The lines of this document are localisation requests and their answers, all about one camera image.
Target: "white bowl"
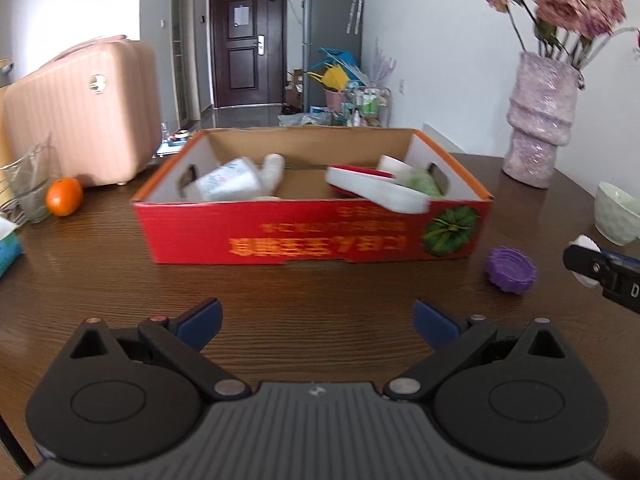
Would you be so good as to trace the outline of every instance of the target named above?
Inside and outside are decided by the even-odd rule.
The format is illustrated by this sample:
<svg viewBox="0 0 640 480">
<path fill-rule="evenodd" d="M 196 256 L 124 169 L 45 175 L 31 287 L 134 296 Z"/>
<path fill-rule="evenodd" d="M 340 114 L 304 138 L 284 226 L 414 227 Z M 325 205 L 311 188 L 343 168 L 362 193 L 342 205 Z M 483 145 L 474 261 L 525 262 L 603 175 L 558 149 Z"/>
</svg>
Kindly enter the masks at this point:
<svg viewBox="0 0 640 480">
<path fill-rule="evenodd" d="M 625 203 L 632 205 L 635 200 L 616 186 L 600 183 L 596 193 L 596 227 L 607 240 L 619 246 L 640 237 L 640 214 Z"/>
</svg>

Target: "gray refrigerator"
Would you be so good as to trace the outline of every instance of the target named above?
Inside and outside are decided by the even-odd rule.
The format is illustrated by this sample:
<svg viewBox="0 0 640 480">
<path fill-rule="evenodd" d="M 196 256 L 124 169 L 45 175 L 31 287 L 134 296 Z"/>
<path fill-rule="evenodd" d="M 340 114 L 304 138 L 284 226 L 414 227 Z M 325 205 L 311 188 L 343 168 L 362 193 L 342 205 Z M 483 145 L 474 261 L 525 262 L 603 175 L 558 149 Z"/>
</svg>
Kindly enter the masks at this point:
<svg viewBox="0 0 640 480">
<path fill-rule="evenodd" d="M 355 23 L 357 6 L 353 17 L 351 33 L 347 34 L 349 14 L 353 0 L 304 0 L 304 35 L 302 69 L 305 73 L 302 102 L 303 111 L 311 106 L 326 106 L 324 87 L 310 78 L 307 72 L 326 54 L 320 54 L 318 48 L 348 50 L 360 63 L 362 54 L 362 19 L 356 34 Z"/>
</svg>

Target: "green plant graphic on box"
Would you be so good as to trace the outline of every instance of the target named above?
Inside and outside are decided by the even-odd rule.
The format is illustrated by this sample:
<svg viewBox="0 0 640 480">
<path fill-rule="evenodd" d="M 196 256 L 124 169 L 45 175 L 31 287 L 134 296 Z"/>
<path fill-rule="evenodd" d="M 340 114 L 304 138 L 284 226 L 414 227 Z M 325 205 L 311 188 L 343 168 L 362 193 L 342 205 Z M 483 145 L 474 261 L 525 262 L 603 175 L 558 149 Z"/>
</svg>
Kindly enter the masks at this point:
<svg viewBox="0 0 640 480">
<path fill-rule="evenodd" d="M 478 211 L 468 205 L 447 209 L 425 228 L 422 248 L 433 256 L 455 254 L 473 239 L 479 224 Z"/>
</svg>

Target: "purple bottle cap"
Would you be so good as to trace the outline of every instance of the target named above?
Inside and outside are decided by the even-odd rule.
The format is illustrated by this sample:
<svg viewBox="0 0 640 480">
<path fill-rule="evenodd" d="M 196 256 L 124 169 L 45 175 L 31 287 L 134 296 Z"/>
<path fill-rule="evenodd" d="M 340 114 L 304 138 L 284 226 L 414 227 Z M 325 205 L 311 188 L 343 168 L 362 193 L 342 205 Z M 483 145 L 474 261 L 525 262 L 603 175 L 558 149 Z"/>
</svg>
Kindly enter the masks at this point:
<svg viewBox="0 0 640 480">
<path fill-rule="evenodd" d="M 507 247 L 492 249 L 484 270 L 494 285 L 515 294 L 529 290 L 538 277 L 538 270 L 529 258 Z"/>
</svg>

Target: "vase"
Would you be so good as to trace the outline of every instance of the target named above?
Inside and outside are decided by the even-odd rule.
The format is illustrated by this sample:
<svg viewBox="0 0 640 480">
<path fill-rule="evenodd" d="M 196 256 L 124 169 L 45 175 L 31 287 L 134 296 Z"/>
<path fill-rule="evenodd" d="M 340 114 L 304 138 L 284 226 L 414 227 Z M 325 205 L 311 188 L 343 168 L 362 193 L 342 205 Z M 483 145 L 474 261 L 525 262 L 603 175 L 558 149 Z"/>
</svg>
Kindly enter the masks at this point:
<svg viewBox="0 0 640 480">
<path fill-rule="evenodd" d="M 547 189 L 556 168 L 559 146 L 571 141 L 580 73 L 571 65 L 520 54 L 507 122 L 511 147 L 502 170 L 528 186 Z"/>
</svg>

